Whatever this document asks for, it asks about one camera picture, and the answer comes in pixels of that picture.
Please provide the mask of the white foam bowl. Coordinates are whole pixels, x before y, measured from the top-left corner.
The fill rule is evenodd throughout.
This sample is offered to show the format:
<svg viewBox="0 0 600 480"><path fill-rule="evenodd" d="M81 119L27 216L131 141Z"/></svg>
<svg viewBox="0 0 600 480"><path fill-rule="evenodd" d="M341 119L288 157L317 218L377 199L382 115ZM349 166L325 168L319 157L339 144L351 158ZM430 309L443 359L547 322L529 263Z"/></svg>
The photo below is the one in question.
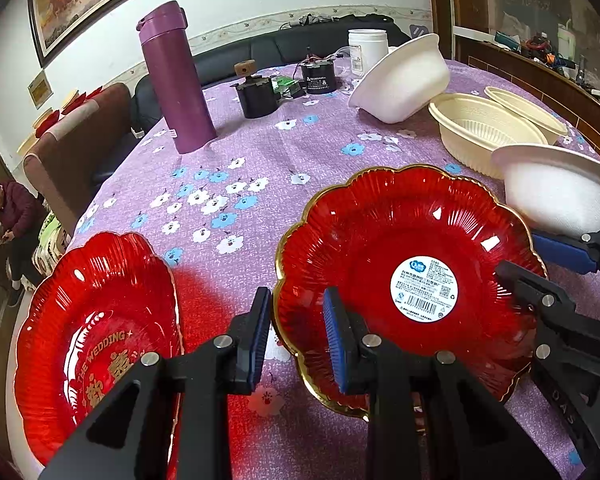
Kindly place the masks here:
<svg viewBox="0 0 600 480"><path fill-rule="evenodd" d="M505 199L535 228L574 238L600 230L600 162L557 146L512 144L491 155Z"/></svg>
<svg viewBox="0 0 600 480"><path fill-rule="evenodd" d="M445 92L450 70L437 34L417 37L385 55L360 80L348 107L359 108L384 124L398 124Z"/></svg>

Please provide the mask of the cream plastic bowl small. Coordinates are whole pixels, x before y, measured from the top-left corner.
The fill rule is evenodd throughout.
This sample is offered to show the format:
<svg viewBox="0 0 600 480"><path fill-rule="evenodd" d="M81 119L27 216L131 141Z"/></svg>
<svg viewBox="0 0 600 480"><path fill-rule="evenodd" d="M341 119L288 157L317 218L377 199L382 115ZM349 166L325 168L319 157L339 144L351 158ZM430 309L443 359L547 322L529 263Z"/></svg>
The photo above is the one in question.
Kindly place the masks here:
<svg viewBox="0 0 600 480"><path fill-rule="evenodd" d="M567 127L556 117L514 92L487 86L484 93L509 112L535 125L550 145L561 141L568 133Z"/></svg>

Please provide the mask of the red wedding plate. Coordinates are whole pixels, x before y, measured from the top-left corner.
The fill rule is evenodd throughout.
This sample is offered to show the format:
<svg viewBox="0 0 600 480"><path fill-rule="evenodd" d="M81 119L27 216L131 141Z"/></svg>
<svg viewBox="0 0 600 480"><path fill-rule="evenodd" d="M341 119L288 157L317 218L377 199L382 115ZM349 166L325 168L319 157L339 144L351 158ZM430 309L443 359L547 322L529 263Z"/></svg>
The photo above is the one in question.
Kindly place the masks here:
<svg viewBox="0 0 600 480"><path fill-rule="evenodd" d="M147 352L184 352L172 271L140 234L101 232L36 289L17 338L15 399L46 465Z"/></svg>

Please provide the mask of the red plate with sticker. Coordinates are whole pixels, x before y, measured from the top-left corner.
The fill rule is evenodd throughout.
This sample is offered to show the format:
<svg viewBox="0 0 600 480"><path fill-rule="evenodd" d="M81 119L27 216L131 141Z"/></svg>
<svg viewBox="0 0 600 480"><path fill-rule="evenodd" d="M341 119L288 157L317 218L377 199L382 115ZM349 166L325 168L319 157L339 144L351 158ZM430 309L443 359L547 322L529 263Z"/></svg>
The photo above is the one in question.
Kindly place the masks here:
<svg viewBox="0 0 600 480"><path fill-rule="evenodd" d="M430 165L368 168L314 195L280 240L276 333L318 402L365 417L364 396L345 396L332 374L323 296L336 288L372 333L416 356L451 351L503 402L536 333L496 276L503 261L547 274L524 220L482 183Z"/></svg>

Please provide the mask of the cream plastic bowl large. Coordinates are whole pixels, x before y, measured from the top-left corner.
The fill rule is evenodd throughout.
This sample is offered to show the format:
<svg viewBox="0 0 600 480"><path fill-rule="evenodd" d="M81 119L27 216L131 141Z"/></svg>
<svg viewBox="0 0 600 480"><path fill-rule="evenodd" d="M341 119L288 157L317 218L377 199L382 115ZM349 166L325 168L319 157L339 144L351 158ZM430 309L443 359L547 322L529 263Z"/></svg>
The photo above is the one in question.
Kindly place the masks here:
<svg viewBox="0 0 600 480"><path fill-rule="evenodd" d="M480 96L441 93L429 102L428 110L439 125L445 149L464 166L492 179L502 178L501 171L491 162L491 155L498 148L547 145L544 134L527 119Z"/></svg>

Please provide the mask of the wooden sideboard cabinet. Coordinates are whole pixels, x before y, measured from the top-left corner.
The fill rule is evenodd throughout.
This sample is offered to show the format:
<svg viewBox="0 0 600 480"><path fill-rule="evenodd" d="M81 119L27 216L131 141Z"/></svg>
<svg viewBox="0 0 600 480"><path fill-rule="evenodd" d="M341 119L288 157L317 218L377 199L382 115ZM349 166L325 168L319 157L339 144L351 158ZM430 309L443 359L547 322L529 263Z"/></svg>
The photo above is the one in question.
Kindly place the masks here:
<svg viewBox="0 0 600 480"><path fill-rule="evenodd" d="M493 44L455 37L455 58L494 73L535 96L583 134L600 155L600 102L574 82Z"/></svg>

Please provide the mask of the purple floral tablecloth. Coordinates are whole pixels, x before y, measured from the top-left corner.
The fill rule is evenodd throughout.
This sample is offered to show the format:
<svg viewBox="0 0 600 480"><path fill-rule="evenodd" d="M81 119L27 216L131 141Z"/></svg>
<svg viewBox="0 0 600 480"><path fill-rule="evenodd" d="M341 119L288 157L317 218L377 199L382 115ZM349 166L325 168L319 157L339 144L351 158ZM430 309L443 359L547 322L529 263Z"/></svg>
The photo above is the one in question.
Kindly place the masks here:
<svg viewBox="0 0 600 480"><path fill-rule="evenodd" d="M171 267L187 349L248 308L276 282L276 249L319 192L370 167L470 170L443 147L426 110L397 125L350 107L354 80L324 96L246 119L230 84L204 94L218 137L182 155L163 122L148 131L79 216L72 246L100 232L135 232ZM257 391L230 400L238 479L359 479L366 426L309 392L283 341L272 336Z"/></svg>

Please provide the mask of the seated person in maroon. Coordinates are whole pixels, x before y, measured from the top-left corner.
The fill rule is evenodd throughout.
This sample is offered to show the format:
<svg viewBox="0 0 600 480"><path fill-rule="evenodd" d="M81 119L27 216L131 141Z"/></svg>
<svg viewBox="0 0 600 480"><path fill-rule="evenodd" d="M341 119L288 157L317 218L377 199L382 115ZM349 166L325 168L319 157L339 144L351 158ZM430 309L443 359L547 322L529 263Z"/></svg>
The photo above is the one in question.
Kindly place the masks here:
<svg viewBox="0 0 600 480"><path fill-rule="evenodd" d="M0 223L3 228L0 244L7 246L12 271L7 299L10 308L20 304L24 294L22 278L35 287L43 281L32 256L46 217L43 204L24 185L15 180L0 183Z"/></svg>

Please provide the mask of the brown dining chair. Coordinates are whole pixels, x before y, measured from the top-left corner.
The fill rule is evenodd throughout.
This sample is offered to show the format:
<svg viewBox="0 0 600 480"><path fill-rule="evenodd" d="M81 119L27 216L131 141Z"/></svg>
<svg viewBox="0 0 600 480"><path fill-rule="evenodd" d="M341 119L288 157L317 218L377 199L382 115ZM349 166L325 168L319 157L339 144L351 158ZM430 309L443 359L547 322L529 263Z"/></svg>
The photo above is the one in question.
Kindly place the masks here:
<svg viewBox="0 0 600 480"><path fill-rule="evenodd" d="M73 233L95 196L96 174L135 140L131 95L113 84L48 128L23 157L23 171L62 227Z"/></svg>

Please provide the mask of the white plastic jar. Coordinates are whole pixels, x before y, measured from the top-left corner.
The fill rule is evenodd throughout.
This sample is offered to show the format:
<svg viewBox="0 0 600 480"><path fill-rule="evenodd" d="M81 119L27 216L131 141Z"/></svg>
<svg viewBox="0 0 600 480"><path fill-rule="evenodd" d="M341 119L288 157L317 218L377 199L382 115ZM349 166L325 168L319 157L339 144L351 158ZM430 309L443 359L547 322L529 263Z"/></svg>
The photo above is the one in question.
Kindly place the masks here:
<svg viewBox="0 0 600 480"><path fill-rule="evenodd" d="M364 76L389 53L387 32L383 29L350 29L348 31L351 72Z"/></svg>

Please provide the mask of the green circuit board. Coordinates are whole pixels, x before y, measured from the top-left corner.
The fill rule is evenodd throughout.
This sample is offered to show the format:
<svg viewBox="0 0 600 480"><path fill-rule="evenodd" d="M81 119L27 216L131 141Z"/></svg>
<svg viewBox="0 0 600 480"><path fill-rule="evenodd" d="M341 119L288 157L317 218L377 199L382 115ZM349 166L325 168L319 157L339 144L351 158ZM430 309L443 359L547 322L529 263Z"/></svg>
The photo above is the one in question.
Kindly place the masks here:
<svg viewBox="0 0 600 480"><path fill-rule="evenodd" d="M273 77L272 86L279 100L297 99L306 94L302 83L288 76L278 75Z"/></svg>

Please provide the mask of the black motor with wooden knob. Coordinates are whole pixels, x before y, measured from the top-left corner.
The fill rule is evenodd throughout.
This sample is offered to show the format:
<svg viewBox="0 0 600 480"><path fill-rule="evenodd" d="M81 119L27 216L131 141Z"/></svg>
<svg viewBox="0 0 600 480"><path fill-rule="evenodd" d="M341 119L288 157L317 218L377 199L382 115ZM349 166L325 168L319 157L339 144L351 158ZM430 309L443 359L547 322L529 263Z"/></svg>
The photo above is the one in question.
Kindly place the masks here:
<svg viewBox="0 0 600 480"><path fill-rule="evenodd" d="M258 74L255 60L236 63L234 72L239 81L233 84L233 88L245 118L261 118L277 110L278 99L272 79Z"/></svg>

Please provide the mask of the black leather sofa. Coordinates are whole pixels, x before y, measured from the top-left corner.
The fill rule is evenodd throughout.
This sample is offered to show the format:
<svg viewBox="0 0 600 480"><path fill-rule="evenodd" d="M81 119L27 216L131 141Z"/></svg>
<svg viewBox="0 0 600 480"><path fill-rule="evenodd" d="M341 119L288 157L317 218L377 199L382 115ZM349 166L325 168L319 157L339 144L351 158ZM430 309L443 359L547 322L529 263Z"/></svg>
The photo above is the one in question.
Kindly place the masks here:
<svg viewBox="0 0 600 480"><path fill-rule="evenodd" d="M321 58L348 43L350 29L383 29L391 47L410 39L392 18L380 14L353 14L316 24L294 25L263 35L230 42L222 47L192 55L202 90L236 77L234 65L255 60L259 68L284 66L302 61L309 53ZM148 132L163 119L149 74L136 85L131 99L131 125Z"/></svg>

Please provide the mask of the purple thermos bottle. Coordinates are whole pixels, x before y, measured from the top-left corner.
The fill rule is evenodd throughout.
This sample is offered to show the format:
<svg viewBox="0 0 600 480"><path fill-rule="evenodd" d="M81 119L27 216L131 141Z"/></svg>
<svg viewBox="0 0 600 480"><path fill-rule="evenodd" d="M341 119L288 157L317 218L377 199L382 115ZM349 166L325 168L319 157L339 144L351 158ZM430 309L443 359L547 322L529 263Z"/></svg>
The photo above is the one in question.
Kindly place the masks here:
<svg viewBox="0 0 600 480"><path fill-rule="evenodd" d="M185 11L175 0L158 6L136 25L152 88L181 154L197 151L216 137L186 28Z"/></svg>

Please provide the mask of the small framed wall plaque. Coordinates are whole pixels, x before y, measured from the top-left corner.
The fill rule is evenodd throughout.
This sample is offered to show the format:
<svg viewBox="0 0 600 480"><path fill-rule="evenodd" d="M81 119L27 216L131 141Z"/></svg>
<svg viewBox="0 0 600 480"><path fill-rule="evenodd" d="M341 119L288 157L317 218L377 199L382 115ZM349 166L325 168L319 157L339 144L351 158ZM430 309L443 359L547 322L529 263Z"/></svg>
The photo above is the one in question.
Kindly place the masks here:
<svg viewBox="0 0 600 480"><path fill-rule="evenodd" d="M39 110L53 95L52 87L46 77L45 70L41 70L28 85L29 96L35 108Z"/></svg>

